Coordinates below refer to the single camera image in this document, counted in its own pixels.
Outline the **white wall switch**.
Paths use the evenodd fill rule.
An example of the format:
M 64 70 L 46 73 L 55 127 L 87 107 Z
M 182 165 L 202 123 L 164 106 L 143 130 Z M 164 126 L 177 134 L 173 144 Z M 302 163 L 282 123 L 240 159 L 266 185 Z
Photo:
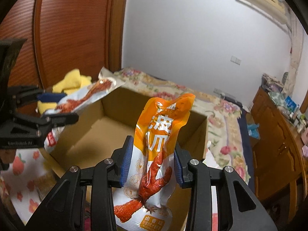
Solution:
M 231 56 L 231 59 L 230 59 L 231 62 L 237 64 L 237 65 L 240 65 L 241 64 L 241 60 L 238 59 L 237 57 L 235 56 Z

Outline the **floral bed quilt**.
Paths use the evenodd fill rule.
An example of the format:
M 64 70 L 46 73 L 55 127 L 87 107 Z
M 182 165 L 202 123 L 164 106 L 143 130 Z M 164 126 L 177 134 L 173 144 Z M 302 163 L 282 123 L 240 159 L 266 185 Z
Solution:
M 207 118 L 205 164 L 213 168 L 232 166 L 254 188 L 252 151 L 245 111 L 227 99 L 193 90 L 169 80 L 162 80 L 133 68 L 116 71 L 126 87 L 149 97 L 173 100 L 184 93 L 196 96 L 193 111 Z

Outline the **brown cardboard box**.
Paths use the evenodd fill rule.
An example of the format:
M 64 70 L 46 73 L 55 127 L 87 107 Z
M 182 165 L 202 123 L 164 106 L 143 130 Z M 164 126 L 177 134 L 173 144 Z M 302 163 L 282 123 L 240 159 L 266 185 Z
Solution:
M 61 179 L 43 201 L 49 230 L 182 230 L 190 190 L 176 182 L 176 146 L 202 157 L 206 118 L 191 93 L 165 100 L 119 88 L 65 127 L 50 154 Z

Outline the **brown louvered wardrobe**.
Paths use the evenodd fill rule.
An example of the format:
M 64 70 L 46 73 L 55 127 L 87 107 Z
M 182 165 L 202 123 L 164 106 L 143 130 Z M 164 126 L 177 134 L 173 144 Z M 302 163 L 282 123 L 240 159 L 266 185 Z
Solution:
M 50 89 L 71 70 L 122 67 L 126 0 L 1 0 L 1 38 L 25 39 L 8 84 Z

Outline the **white chicken feet snack bag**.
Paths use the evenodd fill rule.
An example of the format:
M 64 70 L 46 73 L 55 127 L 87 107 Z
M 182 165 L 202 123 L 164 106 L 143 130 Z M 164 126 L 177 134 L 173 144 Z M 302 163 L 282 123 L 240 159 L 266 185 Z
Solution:
M 100 70 L 98 81 L 63 97 L 55 107 L 45 111 L 45 115 L 77 113 L 80 114 L 89 105 L 101 100 L 124 82 L 106 68 Z

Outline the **floral white mattress cover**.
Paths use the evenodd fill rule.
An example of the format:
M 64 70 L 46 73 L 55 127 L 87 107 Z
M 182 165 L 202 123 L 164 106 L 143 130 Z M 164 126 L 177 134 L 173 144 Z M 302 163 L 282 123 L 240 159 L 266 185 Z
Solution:
M 56 184 L 44 149 L 19 149 L 8 170 L 1 171 L 1 201 L 25 225 Z

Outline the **beige curtain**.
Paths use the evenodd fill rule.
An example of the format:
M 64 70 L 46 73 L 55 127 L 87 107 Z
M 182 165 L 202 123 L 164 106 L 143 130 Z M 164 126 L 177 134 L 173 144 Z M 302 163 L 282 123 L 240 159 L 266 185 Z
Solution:
M 284 97 L 292 97 L 296 77 L 298 74 L 298 69 L 302 56 L 303 49 L 303 38 L 304 38 L 304 28 L 302 27 L 299 19 L 295 13 L 290 11 L 290 22 L 291 22 L 291 48 L 292 52 L 290 55 L 290 66 L 288 70 L 288 75 L 282 90 Z

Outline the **orange chicken feet snack bag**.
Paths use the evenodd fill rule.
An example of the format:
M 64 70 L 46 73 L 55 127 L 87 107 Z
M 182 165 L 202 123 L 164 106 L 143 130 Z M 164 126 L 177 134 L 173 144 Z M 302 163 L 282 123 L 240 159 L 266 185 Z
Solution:
M 126 183 L 113 193 L 116 224 L 123 230 L 168 230 L 168 199 L 176 189 L 174 150 L 195 95 L 148 100 L 137 121 Z

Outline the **stack of folded clothes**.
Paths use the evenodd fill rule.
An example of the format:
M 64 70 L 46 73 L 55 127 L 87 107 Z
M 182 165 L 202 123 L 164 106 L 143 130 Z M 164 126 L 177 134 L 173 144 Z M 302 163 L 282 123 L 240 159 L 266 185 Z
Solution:
M 266 73 L 262 74 L 261 86 L 268 92 L 281 93 L 284 88 L 284 84 L 279 81 L 276 77 L 272 77 Z

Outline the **wooden sideboard cabinet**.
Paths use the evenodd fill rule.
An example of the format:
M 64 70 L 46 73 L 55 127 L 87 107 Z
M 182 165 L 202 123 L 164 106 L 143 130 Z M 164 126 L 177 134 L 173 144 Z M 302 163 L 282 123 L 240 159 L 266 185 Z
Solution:
M 295 217 L 307 197 L 307 160 L 301 135 L 259 88 L 251 114 L 260 140 L 252 148 L 255 194 L 279 228 Z

